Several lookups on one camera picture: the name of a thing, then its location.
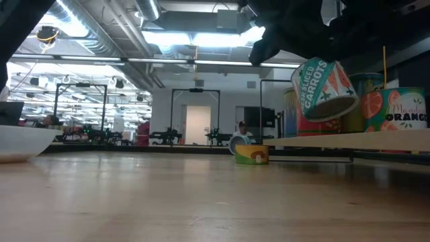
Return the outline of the blue tape roll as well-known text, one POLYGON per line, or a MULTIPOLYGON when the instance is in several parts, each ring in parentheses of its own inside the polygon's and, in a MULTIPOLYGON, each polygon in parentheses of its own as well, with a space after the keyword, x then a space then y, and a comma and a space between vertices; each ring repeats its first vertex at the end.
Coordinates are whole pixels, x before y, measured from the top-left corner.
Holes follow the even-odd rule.
POLYGON ((237 145, 250 145, 251 140, 247 136, 243 135, 234 135, 228 142, 229 151, 235 155, 237 153, 236 146, 237 145))

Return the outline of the red and yellow corn can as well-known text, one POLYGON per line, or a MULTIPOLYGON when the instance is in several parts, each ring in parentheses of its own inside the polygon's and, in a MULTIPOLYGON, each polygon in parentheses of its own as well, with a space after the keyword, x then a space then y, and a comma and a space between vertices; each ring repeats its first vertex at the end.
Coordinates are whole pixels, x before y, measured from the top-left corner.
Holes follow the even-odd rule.
POLYGON ((309 80, 299 80, 296 84, 296 115, 298 136, 338 134, 341 119, 334 118, 336 101, 344 94, 336 79, 319 81, 312 85, 309 80))

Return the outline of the black metal gantry frame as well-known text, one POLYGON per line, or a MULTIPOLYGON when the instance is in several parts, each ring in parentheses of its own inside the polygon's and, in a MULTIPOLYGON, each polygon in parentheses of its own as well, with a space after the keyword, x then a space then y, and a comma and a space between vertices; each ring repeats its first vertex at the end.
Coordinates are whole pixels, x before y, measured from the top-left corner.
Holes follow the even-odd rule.
MULTIPOLYGON (((221 91, 220 90, 214 90, 214 89, 202 89, 198 87, 189 88, 189 89, 172 89, 171 90, 171 103, 170 103, 170 116, 169 116, 169 128, 178 128, 178 131, 182 134, 182 139, 179 141, 179 144, 181 145, 187 145, 185 143, 185 121, 186 121, 186 112, 187 112, 187 106, 210 106, 211 107, 211 125, 210 130, 213 128, 220 128, 220 98, 221 98, 221 91), (209 104, 182 104, 180 111, 181 116, 179 118, 180 123, 178 125, 175 125, 176 119, 174 119, 174 113, 175 113, 175 101, 184 93, 207 93, 210 97, 212 97, 216 103, 216 124, 215 126, 212 123, 212 106, 209 104)), ((210 146, 209 140, 207 145, 194 145, 194 146, 210 146)))
POLYGON ((53 116, 57 117, 57 109, 58 109, 58 98, 70 87, 79 87, 79 88, 90 88, 95 87, 96 89, 98 87, 104 88, 103 94, 103 106, 102 106, 102 115, 101 115, 101 131, 104 131, 104 124, 105 124, 105 111, 106 111, 106 104, 108 99, 108 86, 106 84, 91 84, 91 83, 57 83, 56 84, 56 91, 55 91, 55 99, 54 99, 54 112, 53 116))

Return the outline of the black wall screen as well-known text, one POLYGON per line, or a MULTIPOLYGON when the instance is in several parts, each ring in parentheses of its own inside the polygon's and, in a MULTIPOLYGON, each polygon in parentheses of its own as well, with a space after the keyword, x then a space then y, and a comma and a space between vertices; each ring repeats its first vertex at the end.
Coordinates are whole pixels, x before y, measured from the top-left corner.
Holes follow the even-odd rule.
POLYGON ((244 107, 244 121, 247 127, 275 128, 275 110, 272 108, 244 107))

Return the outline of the round pale bowl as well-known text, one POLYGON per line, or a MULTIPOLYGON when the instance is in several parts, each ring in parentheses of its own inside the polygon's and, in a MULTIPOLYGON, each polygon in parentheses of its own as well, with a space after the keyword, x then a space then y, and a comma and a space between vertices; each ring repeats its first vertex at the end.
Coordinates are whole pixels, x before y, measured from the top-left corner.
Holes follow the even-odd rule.
POLYGON ((62 131, 0 125, 0 163, 26 162, 42 153, 62 131))

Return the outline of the mandarin oranges can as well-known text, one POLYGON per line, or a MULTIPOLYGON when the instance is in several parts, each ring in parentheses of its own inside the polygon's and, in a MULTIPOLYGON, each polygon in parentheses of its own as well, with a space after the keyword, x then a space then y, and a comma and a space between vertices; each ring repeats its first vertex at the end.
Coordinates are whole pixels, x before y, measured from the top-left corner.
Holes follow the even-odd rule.
POLYGON ((427 128, 424 89, 398 87, 372 91, 361 99, 366 132, 427 128))

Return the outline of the short mushrooms can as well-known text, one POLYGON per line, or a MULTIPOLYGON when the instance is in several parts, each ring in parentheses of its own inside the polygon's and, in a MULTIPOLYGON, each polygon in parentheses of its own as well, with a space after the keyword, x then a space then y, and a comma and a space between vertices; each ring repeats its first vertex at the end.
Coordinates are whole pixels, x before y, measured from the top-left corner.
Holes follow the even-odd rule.
POLYGON ((269 147, 265 145, 237 145, 236 163, 246 165, 266 165, 269 163, 269 147))

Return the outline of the silver spiral ceiling duct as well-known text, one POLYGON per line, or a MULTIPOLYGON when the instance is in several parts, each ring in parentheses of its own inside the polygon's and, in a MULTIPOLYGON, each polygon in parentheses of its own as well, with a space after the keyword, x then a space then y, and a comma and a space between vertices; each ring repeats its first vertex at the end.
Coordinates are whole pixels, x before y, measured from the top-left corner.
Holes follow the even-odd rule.
POLYGON ((155 21, 161 16, 161 6, 158 0, 134 0, 137 10, 147 21, 155 21))

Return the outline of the black monitor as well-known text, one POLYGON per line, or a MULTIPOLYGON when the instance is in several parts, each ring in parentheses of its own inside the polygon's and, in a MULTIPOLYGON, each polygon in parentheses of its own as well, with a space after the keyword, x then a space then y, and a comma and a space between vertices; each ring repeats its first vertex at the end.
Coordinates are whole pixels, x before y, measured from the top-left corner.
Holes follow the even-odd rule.
POLYGON ((0 102, 0 125, 17 126, 23 107, 23 102, 0 102))

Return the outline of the blue and yellow tall can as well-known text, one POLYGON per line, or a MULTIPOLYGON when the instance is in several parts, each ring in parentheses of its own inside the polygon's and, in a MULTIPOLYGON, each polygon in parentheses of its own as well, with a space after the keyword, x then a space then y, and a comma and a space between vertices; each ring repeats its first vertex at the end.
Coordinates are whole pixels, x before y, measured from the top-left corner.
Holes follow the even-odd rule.
POLYGON ((383 89, 384 76, 379 73, 357 73, 350 75, 349 79, 359 97, 359 103, 342 117, 342 133, 363 132, 366 129, 366 119, 362 114, 361 99, 369 92, 383 89))

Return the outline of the wooden shelf black metal legs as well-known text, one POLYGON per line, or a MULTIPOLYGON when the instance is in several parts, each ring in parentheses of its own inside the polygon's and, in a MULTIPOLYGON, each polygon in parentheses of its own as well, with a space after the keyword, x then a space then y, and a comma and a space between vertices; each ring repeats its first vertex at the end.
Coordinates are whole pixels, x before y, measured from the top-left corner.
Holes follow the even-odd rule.
POLYGON ((265 139, 275 156, 345 157, 430 166, 430 129, 265 139))

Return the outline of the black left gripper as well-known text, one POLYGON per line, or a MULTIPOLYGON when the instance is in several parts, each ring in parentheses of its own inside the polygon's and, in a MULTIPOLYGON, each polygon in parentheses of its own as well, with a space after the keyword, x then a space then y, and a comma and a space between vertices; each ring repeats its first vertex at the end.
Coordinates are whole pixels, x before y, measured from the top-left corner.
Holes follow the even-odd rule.
POLYGON ((323 0, 239 0, 241 9, 254 13, 255 25, 265 28, 262 39, 253 44, 249 62, 259 66, 282 50, 335 61, 339 42, 323 22, 322 6, 323 0))

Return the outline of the teal sliced carrots can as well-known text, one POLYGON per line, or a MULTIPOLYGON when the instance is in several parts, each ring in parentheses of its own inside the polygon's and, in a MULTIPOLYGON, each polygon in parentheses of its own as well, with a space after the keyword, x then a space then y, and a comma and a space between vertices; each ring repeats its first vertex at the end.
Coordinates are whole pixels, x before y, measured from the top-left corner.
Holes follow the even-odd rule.
POLYGON ((359 96, 338 61, 312 58, 292 74, 298 105, 309 122, 325 122, 357 107, 359 96))

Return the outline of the black metal table frame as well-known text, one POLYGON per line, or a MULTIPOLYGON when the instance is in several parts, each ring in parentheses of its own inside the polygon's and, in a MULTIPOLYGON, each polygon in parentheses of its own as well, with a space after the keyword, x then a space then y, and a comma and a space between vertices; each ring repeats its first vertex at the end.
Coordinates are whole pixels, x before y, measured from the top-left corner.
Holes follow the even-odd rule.
POLYGON ((206 146, 114 146, 114 145, 85 145, 85 144, 51 144, 42 154, 74 153, 74 152, 123 152, 123 153, 178 153, 203 155, 231 155, 227 147, 206 146))

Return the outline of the long silver ceiling duct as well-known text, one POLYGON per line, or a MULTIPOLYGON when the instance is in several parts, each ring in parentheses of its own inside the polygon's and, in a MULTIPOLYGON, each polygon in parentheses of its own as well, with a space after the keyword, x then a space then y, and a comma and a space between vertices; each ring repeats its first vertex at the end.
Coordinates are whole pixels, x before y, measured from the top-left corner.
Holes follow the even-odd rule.
POLYGON ((95 56, 119 57, 124 53, 77 0, 56 0, 46 15, 57 19, 65 34, 95 56))

